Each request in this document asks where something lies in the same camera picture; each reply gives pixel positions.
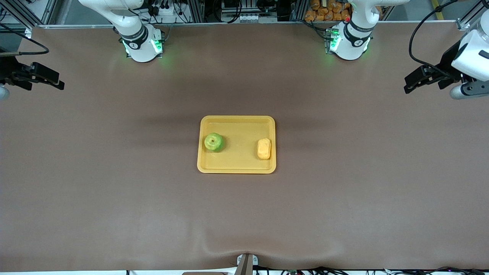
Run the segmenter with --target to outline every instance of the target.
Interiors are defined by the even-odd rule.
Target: tray
[[[211,152],[204,146],[210,133],[224,138],[224,149]],[[259,139],[271,141],[271,155],[261,160],[256,154]],[[200,122],[197,168],[202,173],[270,174],[277,167],[275,120],[267,115],[208,115]]]

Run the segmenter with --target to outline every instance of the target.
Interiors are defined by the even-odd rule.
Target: pile of bread
[[[323,7],[320,0],[310,0],[309,3],[311,8],[304,16],[305,21],[348,21],[351,17],[350,3],[328,0],[327,7]]]

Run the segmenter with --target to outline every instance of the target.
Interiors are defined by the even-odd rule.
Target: tray rim
[[[202,157],[202,142],[203,142],[203,130],[204,130],[204,125],[209,119],[214,119],[214,118],[227,118],[227,119],[257,119],[257,118],[264,118],[268,119],[271,123],[271,126],[273,128],[273,131],[270,135],[270,139],[273,140],[273,143],[277,142],[276,138],[276,129],[275,129],[275,120],[269,116],[269,115],[206,115],[202,118],[200,121],[200,129],[199,129],[199,148],[197,152],[197,169],[201,173],[205,174],[271,174],[275,171],[277,168],[277,146],[274,144],[272,146],[272,152],[271,156],[273,157],[273,161],[271,164],[270,169],[267,170],[256,170],[256,169],[249,169],[248,171],[253,171],[252,173],[246,173],[243,169],[229,169],[226,172],[222,172],[221,169],[205,169],[200,165],[200,160]]]

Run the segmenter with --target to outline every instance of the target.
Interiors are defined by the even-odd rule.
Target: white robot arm
[[[163,52],[161,30],[143,24],[138,16],[124,15],[129,9],[142,6],[144,0],[79,0],[107,18],[122,37],[127,54],[138,62],[148,62]]]
[[[438,82],[440,89],[457,82],[450,91],[453,99],[466,99],[489,95],[489,10],[481,20],[447,50],[439,64],[423,65],[405,77],[406,93]]]
[[[353,6],[349,22],[341,22],[333,28],[338,29],[337,40],[330,51],[345,60],[359,58],[367,50],[370,34],[379,20],[377,6],[395,6],[409,0],[348,0]]]

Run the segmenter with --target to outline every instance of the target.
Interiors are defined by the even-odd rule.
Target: brown table
[[[489,98],[405,95],[415,24],[379,24],[360,60],[303,25],[176,27],[126,59],[111,29],[35,29],[66,89],[1,108],[0,271],[487,268]],[[453,23],[420,31],[437,62]],[[24,41],[23,49],[34,49]],[[205,115],[270,115],[271,175],[197,170]]]

